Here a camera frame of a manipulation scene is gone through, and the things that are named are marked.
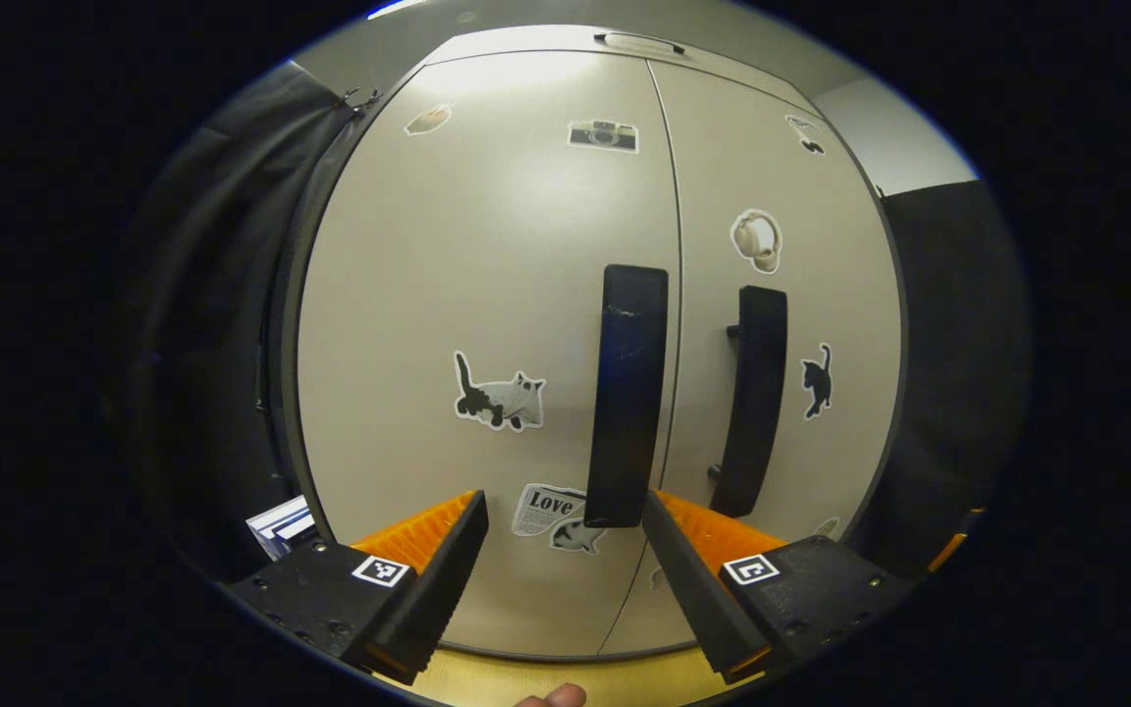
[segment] wooden floor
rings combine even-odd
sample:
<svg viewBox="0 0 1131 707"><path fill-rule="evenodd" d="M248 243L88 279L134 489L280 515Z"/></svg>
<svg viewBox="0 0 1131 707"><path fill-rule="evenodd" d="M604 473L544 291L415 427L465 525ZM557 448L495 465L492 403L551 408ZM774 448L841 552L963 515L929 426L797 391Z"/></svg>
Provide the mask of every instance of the wooden floor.
<svg viewBox="0 0 1131 707"><path fill-rule="evenodd" d="M568 664L503 661L439 648L412 688L374 675L454 707L512 707L526 696L552 692L563 681L587 690L587 707L668 707L745 683L724 684L700 648L631 661Z"/></svg>

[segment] black curtain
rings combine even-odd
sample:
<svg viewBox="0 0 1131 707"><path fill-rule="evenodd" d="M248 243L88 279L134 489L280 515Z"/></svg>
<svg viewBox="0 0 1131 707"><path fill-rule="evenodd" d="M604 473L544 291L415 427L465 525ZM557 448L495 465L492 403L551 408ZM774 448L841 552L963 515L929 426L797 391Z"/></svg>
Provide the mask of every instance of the black curtain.
<svg viewBox="0 0 1131 707"><path fill-rule="evenodd" d="M300 493L266 429L266 296L302 188L352 117L282 63L198 127L116 255L104 407L148 511L217 580L268 561L243 520Z"/></svg>
<svg viewBox="0 0 1131 707"><path fill-rule="evenodd" d="M920 577L986 507L1031 369L1024 268L982 181L886 197L907 309L906 389L889 462L849 543Z"/></svg>

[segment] cabinet handle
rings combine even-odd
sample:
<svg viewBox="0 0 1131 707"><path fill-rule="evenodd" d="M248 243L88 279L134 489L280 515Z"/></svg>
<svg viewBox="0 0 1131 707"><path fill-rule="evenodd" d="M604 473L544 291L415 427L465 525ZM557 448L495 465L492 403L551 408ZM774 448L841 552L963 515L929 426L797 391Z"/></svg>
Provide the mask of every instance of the cabinet handle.
<svg viewBox="0 0 1131 707"><path fill-rule="evenodd" d="M743 287L741 322L727 326L726 334L740 339L741 350L723 463L709 468L718 481L710 510L736 518L753 511L776 441L788 362L788 295Z"/></svg>
<svg viewBox="0 0 1131 707"><path fill-rule="evenodd" d="M674 52L675 54L683 53L683 48L680 46L679 44L674 44L673 41L655 40L655 37L642 36L641 34L629 34L625 32L602 32L601 34L594 36L593 40L599 41L601 44L608 44L610 43L608 40L611 36L613 37L629 36L632 37L632 40L655 41L655 43L657 44L665 44L666 46L670 46L670 50L672 50L672 52Z"/></svg>
<svg viewBox="0 0 1131 707"><path fill-rule="evenodd" d="M640 525L666 368L666 270L607 265L584 525Z"/></svg>

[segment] cabinet top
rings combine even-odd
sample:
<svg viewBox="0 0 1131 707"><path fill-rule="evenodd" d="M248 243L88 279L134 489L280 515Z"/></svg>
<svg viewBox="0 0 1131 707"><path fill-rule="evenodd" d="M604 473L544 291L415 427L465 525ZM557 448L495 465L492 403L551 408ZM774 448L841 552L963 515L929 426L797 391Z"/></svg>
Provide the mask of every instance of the cabinet top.
<svg viewBox="0 0 1131 707"><path fill-rule="evenodd" d="M461 34L428 55L425 64L508 52L596 52L677 63L751 86L822 117L794 85L749 63L706 52L677 41L615 31L603 26L516 26Z"/></svg>

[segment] beige cabinet door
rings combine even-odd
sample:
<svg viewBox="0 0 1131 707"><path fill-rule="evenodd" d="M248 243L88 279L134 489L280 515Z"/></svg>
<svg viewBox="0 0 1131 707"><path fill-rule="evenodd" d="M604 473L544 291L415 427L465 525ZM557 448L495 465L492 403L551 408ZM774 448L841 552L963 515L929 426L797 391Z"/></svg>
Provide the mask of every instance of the beige cabinet door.
<svg viewBox="0 0 1131 707"><path fill-rule="evenodd" d="M782 407L744 520L789 542L820 528L839 540L881 464L901 368L897 268L870 184L821 118L702 71L656 62L651 70L672 139L683 258L663 489L710 505L706 471L723 462L735 390L726 326L737 321L742 286L782 291ZM748 233L736 229L745 219ZM656 567L646 551L604 653L692 640L673 595L651 581Z"/></svg>
<svg viewBox="0 0 1131 707"><path fill-rule="evenodd" d="M571 144L570 126L588 121L628 128ZM485 489L490 529L446 644L594 655L614 626L640 528L596 538L511 526L528 484L587 489L606 265L670 273L676 312L677 229L668 139L642 59L539 52L435 63L355 148L302 294L302 433L340 542Z"/></svg>

